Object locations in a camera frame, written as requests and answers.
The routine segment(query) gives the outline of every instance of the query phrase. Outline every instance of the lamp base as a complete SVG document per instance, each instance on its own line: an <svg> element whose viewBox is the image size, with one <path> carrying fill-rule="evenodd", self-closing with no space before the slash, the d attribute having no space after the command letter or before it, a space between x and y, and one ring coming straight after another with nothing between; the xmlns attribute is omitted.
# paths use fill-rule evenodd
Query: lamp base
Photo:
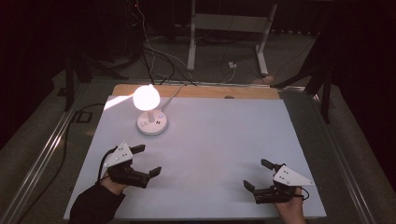
<svg viewBox="0 0 396 224"><path fill-rule="evenodd" d="M149 121L149 113L154 121ZM154 136L162 133L167 126L167 118L161 110L150 110L143 112L137 119L137 129L144 135Z"/></svg>

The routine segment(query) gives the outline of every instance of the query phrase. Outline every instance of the lamp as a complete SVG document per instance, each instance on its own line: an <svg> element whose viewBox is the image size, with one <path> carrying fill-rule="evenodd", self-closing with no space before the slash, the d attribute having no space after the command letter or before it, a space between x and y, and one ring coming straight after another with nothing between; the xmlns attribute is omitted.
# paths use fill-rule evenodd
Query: lamp
<svg viewBox="0 0 396 224"><path fill-rule="evenodd" d="M141 86L134 92L134 106L144 111L137 119L137 128L144 135L158 135L167 125L167 119L161 109L155 109L160 104L158 91L151 84Z"/></svg>

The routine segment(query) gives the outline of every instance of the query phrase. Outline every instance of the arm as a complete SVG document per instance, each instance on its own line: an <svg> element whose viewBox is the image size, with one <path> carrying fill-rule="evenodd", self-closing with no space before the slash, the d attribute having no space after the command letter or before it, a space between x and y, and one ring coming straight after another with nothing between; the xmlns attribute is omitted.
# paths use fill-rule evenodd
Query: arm
<svg viewBox="0 0 396 224"><path fill-rule="evenodd" d="M301 195L301 188L296 188L295 194ZM293 197L287 203L275 203L275 207L286 224L305 224L303 213L303 198Z"/></svg>
<svg viewBox="0 0 396 224"><path fill-rule="evenodd" d="M126 185L115 183L106 177L100 184L95 184L85 190L78 195L73 204L69 224L102 224L111 221L125 198L122 191L126 187Z"/></svg>

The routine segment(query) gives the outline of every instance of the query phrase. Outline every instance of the lamp stem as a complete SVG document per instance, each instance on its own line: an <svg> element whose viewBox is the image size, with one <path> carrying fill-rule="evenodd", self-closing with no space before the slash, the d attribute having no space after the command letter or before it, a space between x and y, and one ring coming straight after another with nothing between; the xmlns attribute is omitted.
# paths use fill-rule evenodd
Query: lamp stem
<svg viewBox="0 0 396 224"><path fill-rule="evenodd" d="M148 121L150 123L154 122L155 118L154 118L154 113L152 112L152 110L147 111L147 113L148 113Z"/></svg>

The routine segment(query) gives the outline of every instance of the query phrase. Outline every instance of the human hand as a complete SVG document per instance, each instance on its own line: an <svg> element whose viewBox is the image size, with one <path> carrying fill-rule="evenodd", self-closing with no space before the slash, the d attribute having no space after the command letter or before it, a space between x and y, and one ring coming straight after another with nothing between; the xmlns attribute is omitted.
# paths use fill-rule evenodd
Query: human hand
<svg viewBox="0 0 396 224"><path fill-rule="evenodd" d="M102 185L103 187L107 188L108 190L110 190L115 195L120 195L123 192L123 190L126 189L126 187L128 187L128 185L123 185L123 184L119 184L119 183L113 182L111 180L110 176L108 176L108 172L107 171L103 175L103 178L100 181L100 185Z"/></svg>
<svg viewBox="0 0 396 224"><path fill-rule="evenodd" d="M294 194L301 195L301 188L297 187ZM292 197L287 203L275 203L275 207L285 224L305 224L303 198Z"/></svg>

